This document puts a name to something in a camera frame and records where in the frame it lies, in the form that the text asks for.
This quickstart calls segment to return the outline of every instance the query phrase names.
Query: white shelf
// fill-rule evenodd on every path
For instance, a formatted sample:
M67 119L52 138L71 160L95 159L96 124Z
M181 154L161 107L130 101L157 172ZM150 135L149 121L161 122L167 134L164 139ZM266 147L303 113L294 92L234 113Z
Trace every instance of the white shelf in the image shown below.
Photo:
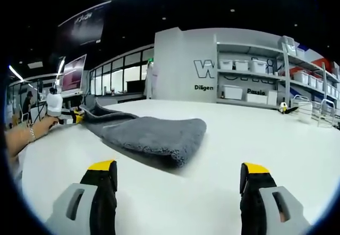
M323 68L311 63L311 62L308 62L308 61L305 61L297 56L292 56L292 55L288 55L288 59L289 59L289 62L296 65L296 66L299 66L303 69L307 69L309 71L312 71L314 73L317 73L319 75L322 75L324 70ZM327 76L327 80L330 80L332 82L335 82L335 83L339 83L340 81L335 77L335 75L333 75L332 73L329 73L328 71L326 71L326 76Z
M294 85L300 86L300 87L304 88L304 89L307 90L307 91L317 92L317 93L320 93L320 94L322 94L322 95L325 94L325 92L324 92L323 90L319 90L319 89L317 89L317 88L311 87L310 85L305 85L304 83L301 83L301 82L299 82L299 81L295 81L295 80L292 80L292 79L291 79L291 83L294 84ZM327 95L327 96L330 97L330 98L332 98L332 99L334 99L334 100L336 100L335 97L333 97L333 96L331 96L331 95Z
M274 109L277 110L278 106L272 106L262 103L253 103L253 102L247 102L237 99L227 99L227 98L218 98L217 103L220 104L229 104L229 105L238 105L238 106L248 106L248 107L258 107L258 108L266 108L266 109Z
M269 58L277 58L283 51L280 49L270 48L260 45L238 44L238 43L221 43L217 42L219 52L242 53L249 55L258 55Z
M254 73L254 72L251 72L251 71L238 71L238 70L222 70L222 69L218 69L217 72L221 73L221 74L245 75L245 76L250 76L250 77L269 78L269 79L280 80L280 81L284 81L285 80L284 77L279 77L278 75Z

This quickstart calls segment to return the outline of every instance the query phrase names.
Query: hand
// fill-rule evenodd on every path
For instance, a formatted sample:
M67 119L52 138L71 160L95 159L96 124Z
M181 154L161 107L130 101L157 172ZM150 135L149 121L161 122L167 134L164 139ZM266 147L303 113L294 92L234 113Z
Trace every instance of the hand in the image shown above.
M56 124L58 124L59 120L57 117L52 117L46 115L41 121L35 123L32 128L36 139L42 137L43 135L47 134L50 128Z

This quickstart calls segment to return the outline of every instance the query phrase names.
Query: bracelet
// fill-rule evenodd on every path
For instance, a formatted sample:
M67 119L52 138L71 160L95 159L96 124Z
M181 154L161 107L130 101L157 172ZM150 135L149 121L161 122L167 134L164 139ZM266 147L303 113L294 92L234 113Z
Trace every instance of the bracelet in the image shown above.
M30 143L32 143L32 142L36 141L36 135L35 135L32 127L30 127L30 134L31 134Z

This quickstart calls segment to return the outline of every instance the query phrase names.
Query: human arm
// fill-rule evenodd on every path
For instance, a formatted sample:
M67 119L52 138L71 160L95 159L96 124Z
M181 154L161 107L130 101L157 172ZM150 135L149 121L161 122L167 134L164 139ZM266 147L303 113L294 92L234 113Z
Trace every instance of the human arm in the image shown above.
M58 123L58 118L45 116L41 121L33 124L32 130L36 140L45 135L49 128ZM15 127L5 134L7 151L10 159L15 158L24 147L33 141L30 128Z

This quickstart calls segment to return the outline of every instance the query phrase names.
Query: white tabletop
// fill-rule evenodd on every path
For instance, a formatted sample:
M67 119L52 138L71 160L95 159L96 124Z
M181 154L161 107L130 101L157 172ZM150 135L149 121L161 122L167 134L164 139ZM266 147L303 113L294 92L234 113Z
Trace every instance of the white tabletop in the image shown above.
M109 148L82 125L53 129L28 147L23 164L23 193L42 221L91 164L111 159L118 166L116 233L124 235L240 234L242 162L268 168L278 186L303 204L311 223L339 182L335 129L223 104L140 100L108 108L163 119L201 118L207 133L193 159L170 174Z

